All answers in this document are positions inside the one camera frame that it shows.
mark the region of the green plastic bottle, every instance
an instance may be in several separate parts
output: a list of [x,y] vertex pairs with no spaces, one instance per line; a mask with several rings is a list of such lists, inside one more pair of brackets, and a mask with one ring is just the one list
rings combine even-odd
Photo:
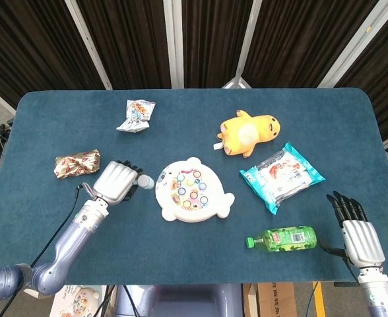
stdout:
[[314,229],[307,226],[269,229],[256,238],[247,238],[248,248],[260,248],[268,252],[312,249],[316,245]]

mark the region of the robotic hand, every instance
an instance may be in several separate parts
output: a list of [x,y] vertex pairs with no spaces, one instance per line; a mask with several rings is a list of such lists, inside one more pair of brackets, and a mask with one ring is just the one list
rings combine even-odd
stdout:
[[151,189],[153,180],[141,175],[142,170],[124,163],[110,162],[93,188],[82,186],[92,200],[86,201],[72,223],[56,242],[52,263],[18,264],[0,267],[0,300],[23,288],[35,289],[43,295],[57,293],[65,284],[69,270],[90,237],[108,216],[108,206],[131,199],[138,187]]
[[338,192],[333,192],[333,196],[327,195],[327,199],[335,210],[345,250],[332,249],[321,243],[322,249],[342,257],[351,273],[350,264],[360,269],[356,280],[366,294],[370,316],[388,317],[388,276],[383,274],[382,268],[385,255],[373,225],[356,200]]

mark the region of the yellow plush toy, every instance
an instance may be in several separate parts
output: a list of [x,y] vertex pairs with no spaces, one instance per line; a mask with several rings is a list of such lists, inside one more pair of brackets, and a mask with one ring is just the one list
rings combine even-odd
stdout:
[[272,141],[279,134],[279,121],[270,115],[251,117],[243,110],[236,115],[220,125],[222,133],[217,137],[222,142],[213,146],[215,150],[223,148],[227,155],[249,157],[257,143]]

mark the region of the crumpled wrapper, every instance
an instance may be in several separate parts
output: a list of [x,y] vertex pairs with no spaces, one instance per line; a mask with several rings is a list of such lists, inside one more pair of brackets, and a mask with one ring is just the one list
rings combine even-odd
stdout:
[[124,132],[139,132],[147,129],[155,102],[146,100],[127,100],[127,119],[116,129]]
[[92,174],[100,168],[98,149],[90,152],[75,153],[66,157],[57,157],[54,173],[60,180],[70,176]]

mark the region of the plastic wrapper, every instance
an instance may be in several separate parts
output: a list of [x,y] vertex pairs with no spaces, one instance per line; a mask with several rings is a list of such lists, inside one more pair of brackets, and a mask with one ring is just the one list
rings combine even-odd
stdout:
[[57,157],[54,173],[60,180],[70,176],[91,174],[100,168],[98,149],[89,152],[75,153],[66,157]]
[[116,129],[135,133],[148,128],[155,105],[146,100],[127,100],[127,119]]
[[282,200],[325,180],[291,143],[247,172],[241,170],[240,173],[273,215]]

